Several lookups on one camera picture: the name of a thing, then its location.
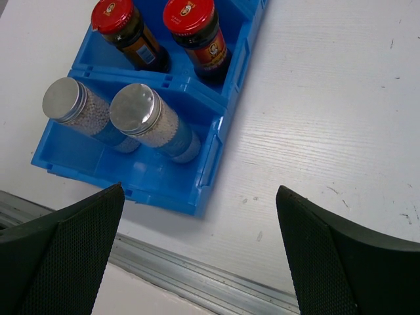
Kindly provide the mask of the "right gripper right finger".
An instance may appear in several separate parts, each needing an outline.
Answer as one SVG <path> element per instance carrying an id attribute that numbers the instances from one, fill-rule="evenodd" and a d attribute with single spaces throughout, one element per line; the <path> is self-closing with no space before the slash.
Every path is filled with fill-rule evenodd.
<path id="1" fill-rule="evenodd" d="M 276 209 L 301 314 L 418 314 L 419 244 L 280 186 Z"/>

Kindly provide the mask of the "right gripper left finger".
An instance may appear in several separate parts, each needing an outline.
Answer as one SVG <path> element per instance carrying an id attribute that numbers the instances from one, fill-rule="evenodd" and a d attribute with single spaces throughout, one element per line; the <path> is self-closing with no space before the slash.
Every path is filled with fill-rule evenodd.
<path id="1" fill-rule="evenodd" d="M 2 314 L 90 314 L 123 212 L 114 184 L 1 229 Z"/>

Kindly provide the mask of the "silver-lid bead jar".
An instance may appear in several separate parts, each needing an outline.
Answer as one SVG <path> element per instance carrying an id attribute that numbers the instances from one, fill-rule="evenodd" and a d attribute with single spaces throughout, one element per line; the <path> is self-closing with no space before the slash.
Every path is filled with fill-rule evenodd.
<path id="1" fill-rule="evenodd" d="M 110 120 L 123 134 L 175 163 L 188 163 L 200 152 L 196 132 L 145 84 L 127 85 L 114 96 Z"/>
<path id="2" fill-rule="evenodd" d="M 63 77 L 51 84 L 43 96 L 42 109 L 49 119 L 118 152 L 128 154 L 140 146 L 113 125 L 110 105 L 74 78 Z"/>

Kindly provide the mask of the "red-lid chili jar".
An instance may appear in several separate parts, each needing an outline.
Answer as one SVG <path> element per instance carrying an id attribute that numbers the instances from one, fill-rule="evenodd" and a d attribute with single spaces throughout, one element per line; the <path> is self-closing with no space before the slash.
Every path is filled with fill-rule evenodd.
<path id="1" fill-rule="evenodd" d="M 232 53 L 222 34 L 214 1 L 168 1 L 163 23 L 185 50 L 200 79 L 224 81 Z"/>
<path id="2" fill-rule="evenodd" d="M 169 53 L 158 43 L 133 1 L 99 1 L 91 13 L 91 27 L 136 70 L 169 72 Z"/>

